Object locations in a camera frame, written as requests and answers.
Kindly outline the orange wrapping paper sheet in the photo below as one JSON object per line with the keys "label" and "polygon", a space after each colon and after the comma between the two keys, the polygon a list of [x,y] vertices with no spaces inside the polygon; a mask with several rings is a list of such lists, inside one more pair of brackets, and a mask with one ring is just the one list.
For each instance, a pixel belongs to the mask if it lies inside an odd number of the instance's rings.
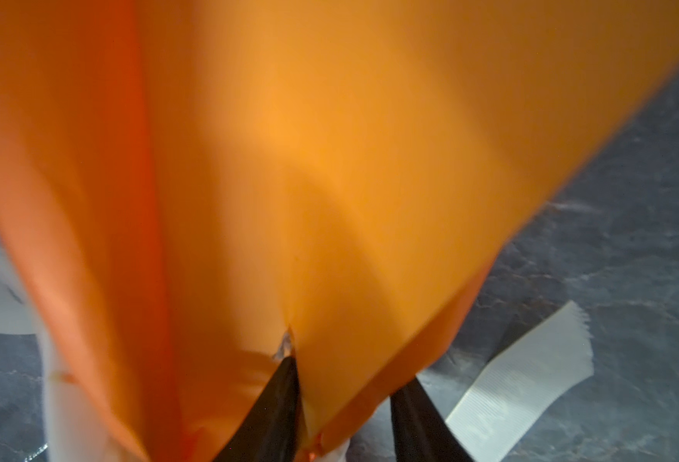
{"label": "orange wrapping paper sheet", "polygon": [[0,240],[112,439],[327,452],[679,67],[679,1],[0,1]]}

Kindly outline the cream printed ribbon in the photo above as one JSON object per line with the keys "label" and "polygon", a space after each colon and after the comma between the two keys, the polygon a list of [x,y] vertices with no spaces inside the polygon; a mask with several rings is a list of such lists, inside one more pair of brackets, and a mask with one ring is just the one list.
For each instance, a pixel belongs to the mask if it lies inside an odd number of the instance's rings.
{"label": "cream printed ribbon", "polygon": [[[500,461],[570,388],[593,375],[589,317],[570,301],[498,354],[446,419],[476,461]],[[0,334],[38,337],[43,405],[52,461],[131,461],[114,442],[81,388],[64,381],[68,368],[0,248]]]}

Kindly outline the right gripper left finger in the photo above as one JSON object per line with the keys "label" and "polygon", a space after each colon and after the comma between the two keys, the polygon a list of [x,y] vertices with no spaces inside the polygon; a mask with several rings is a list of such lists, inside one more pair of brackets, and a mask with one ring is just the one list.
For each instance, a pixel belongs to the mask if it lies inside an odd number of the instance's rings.
{"label": "right gripper left finger", "polygon": [[293,461],[297,452],[299,414],[296,360],[287,356],[213,462]]}

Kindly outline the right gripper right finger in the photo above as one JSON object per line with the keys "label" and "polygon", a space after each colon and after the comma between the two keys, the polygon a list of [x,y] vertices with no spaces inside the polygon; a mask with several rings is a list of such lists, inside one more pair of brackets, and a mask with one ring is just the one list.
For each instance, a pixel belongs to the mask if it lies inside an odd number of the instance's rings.
{"label": "right gripper right finger", "polygon": [[398,462],[472,462],[415,377],[391,395]]}

